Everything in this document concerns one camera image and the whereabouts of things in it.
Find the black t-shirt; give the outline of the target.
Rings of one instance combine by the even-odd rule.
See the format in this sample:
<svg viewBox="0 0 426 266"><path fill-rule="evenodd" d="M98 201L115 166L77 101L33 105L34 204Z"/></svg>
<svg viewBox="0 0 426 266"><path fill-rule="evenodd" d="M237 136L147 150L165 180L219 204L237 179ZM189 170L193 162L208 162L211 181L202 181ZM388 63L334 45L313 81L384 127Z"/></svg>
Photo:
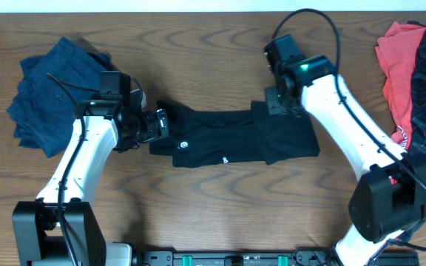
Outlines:
<svg viewBox="0 0 426 266"><path fill-rule="evenodd" d="M177 168L316 157L320 146L307 114L270 115L266 103L250 110L202 112L174 102L165 109L170 135L149 144L153 155L170 156Z"/></svg>

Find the red t-shirt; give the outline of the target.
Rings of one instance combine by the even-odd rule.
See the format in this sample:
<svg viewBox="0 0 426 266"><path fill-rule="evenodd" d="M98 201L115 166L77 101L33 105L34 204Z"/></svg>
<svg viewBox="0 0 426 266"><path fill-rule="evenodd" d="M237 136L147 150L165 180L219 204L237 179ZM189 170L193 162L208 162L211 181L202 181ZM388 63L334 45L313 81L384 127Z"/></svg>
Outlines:
<svg viewBox="0 0 426 266"><path fill-rule="evenodd" d="M416 52L426 33L426 26L392 23L377 40L376 56L385 74L382 93L388 102L396 131L391 139L408 150L412 140L411 78L416 68Z"/></svg>

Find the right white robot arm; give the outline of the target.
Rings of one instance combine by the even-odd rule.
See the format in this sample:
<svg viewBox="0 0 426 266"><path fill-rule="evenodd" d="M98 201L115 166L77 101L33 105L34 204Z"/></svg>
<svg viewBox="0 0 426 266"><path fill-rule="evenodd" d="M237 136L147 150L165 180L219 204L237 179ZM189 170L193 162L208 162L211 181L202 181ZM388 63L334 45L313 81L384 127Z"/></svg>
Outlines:
<svg viewBox="0 0 426 266"><path fill-rule="evenodd" d="M358 181L348 204L352 226L328 265L366 265L426 220L426 161L393 142L350 93L324 56L266 54L276 85L268 102L310 114L326 129Z"/></svg>

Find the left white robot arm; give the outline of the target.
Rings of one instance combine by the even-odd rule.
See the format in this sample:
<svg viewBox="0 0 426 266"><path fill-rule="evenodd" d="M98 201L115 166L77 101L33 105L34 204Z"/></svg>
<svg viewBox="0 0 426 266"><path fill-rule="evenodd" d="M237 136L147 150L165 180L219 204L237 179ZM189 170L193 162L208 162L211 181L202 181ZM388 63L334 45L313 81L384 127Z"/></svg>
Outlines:
<svg viewBox="0 0 426 266"><path fill-rule="evenodd" d="M109 154L169 133L164 109L133 112L123 100L84 100L75 109L72 137L47 185L12 214L21 265L139 265L127 243L108 243L92 201Z"/></svg>

